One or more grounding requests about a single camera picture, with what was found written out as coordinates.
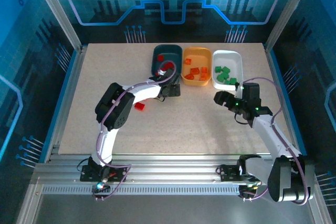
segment metal post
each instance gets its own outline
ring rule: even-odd
[[[293,14],[294,10],[297,8],[300,0],[288,0],[287,4],[283,8],[282,13],[278,21],[276,22],[272,32],[270,33],[267,41],[266,41],[266,49],[271,51],[274,44],[278,40],[280,34],[285,28],[290,16]]]
[[[57,21],[59,22],[65,35],[69,39],[71,45],[74,47],[75,51],[80,52],[82,44],[74,28],[71,25],[70,20],[68,19],[66,13],[64,12],[59,0],[46,0],[46,2],[49,5],[52,13],[56,17]]]

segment green block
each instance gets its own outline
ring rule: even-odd
[[[230,73],[231,72],[231,70],[229,68],[227,68],[227,67],[223,67],[222,71],[226,72],[226,73]]]
[[[226,72],[223,72],[223,73],[221,73],[220,75],[223,76],[224,79],[228,79],[228,78],[229,78],[229,74],[226,73]]]
[[[232,85],[236,84],[236,82],[237,82],[237,78],[231,78],[231,79],[230,79],[230,83],[231,83]]]
[[[222,67],[215,67],[215,73],[220,73],[222,71]]]
[[[217,76],[217,81],[219,81],[219,82],[224,82],[224,80],[225,80],[225,78],[224,78],[221,74],[219,74],[219,75]]]

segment beige table surface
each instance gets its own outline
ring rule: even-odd
[[[151,76],[153,49],[159,44],[89,44],[71,104],[59,154],[90,154],[99,132],[94,109],[107,87],[117,82],[132,85]],[[233,50],[243,58],[244,79],[272,79],[262,44],[179,43],[215,50]],[[275,113],[279,99],[275,88],[260,83],[262,105]],[[181,96],[161,103],[146,100],[145,110],[131,110],[119,130],[113,153],[142,154],[248,154],[268,153],[266,146],[248,125],[239,125],[234,114],[213,101],[211,81],[205,87],[191,87],[181,81]],[[281,113],[276,122],[289,138]]]

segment purple cable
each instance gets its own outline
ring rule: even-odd
[[[169,81],[170,79],[172,79],[173,76],[174,76],[175,73],[176,73],[176,64],[175,64],[174,62],[172,62],[172,61],[170,61],[170,60],[166,60],[166,61],[164,61],[164,62],[162,62],[162,63],[160,64],[159,69],[162,67],[163,64],[168,63],[168,62],[171,62],[171,63],[173,64],[173,66],[174,66],[173,73],[172,73],[168,78],[166,78],[166,79],[164,79],[164,80],[162,80],[162,81],[156,81],[156,82],[153,81],[153,82],[143,82],[143,83],[138,83],[138,84],[136,84],[136,85],[133,85],[133,86],[129,87],[128,89],[126,89],[124,92],[121,93],[121,95],[116,99],[115,103],[112,105],[112,107],[109,109],[109,111],[106,113],[106,115],[105,115],[105,116],[103,117],[103,119],[101,120],[101,122],[100,122],[100,133],[99,133],[98,138],[97,138],[97,141],[96,141],[96,152],[97,152],[98,159],[99,159],[103,164],[105,164],[105,165],[108,166],[108,167],[111,167],[111,168],[128,168],[128,169],[127,169],[126,174],[124,175],[124,177],[121,179],[121,181],[119,182],[119,184],[117,185],[117,187],[113,190],[113,192],[112,192],[111,194],[109,194],[109,195],[106,196],[106,197],[101,197],[101,198],[98,198],[98,197],[96,197],[95,195],[93,195],[93,196],[96,198],[96,200],[98,200],[98,199],[104,200],[104,199],[108,199],[108,198],[110,198],[110,197],[113,195],[113,193],[118,189],[118,187],[121,185],[121,183],[126,179],[126,176],[127,176],[127,174],[129,173],[129,171],[130,171],[130,169],[131,169],[131,167],[132,167],[132,165],[110,165],[110,164],[106,163],[106,162],[102,159],[102,157],[101,157],[101,155],[100,155],[100,153],[99,153],[99,146],[101,145],[101,141],[102,141],[102,137],[103,137],[103,133],[104,133],[104,122],[106,121],[106,119],[109,117],[109,115],[112,113],[112,111],[114,110],[114,108],[117,106],[117,104],[119,104],[120,100],[123,98],[123,96],[124,96],[127,92],[131,91],[131,90],[134,89],[134,88],[140,87],[140,86],[162,84],[162,83],[165,83],[165,82]]]
[[[304,198],[302,200],[302,202],[297,202],[297,201],[293,201],[293,203],[299,205],[299,206],[303,206],[304,204],[307,203],[308,201],[308,186],[307,186],[307,181],[306,181],[306,177],[304,176],[304,172],[303,172],[303,169],[302,169],[302,166],[298,160],[298,158],[296,157],[295,153],[293,152],[293,150],[289,147],[289,145],[286,143],[286,141],[282,138],[282,136],[280,135],[280,133],[277,131],[277,129],[275,128],[274,126],[274,120],[275,120],[275,117],[282,111],[283,107],[284,107],[284,95],[282,94],[282,91],[281,89],[279,88],[278,85],[276,85],[273,81],[267,79],[267,78],[264,78],[264,77],[255,77],[255,78],[252,78],[252,79],[248,79],[246,81],[244,81],[243,83],[246,83],[246,82],[249,82],[249,81],[252,81],[252,80],[255,80],[255,79],[260,79],[260,80],[266,80],[270,83],[272,83],[274,85],[274,87],[279,91],[280,93],[280,109],[278,110],[277,113],[275,113],[271,119],[271,127],[274,131],[274,133],[276,134],[276,136],[280,139],[281,143],[285,146],[286,150],[288,150],[288,152],[290,153],[290,155],[292,155],[295,163],[296,163],[296,166],[298,167],[298,170],[299,170],[299,173],[300,173],[300,176],[301,176],[301,179],[302,179],[302,183],[303,183],[303,187],[304,187]],[[259,196],[253,198],[252,200],[254,199],[258,199],[260,198],[262,195],[264,195],[266,192],[267,192],[268,188],[266,188],[266,190]]]

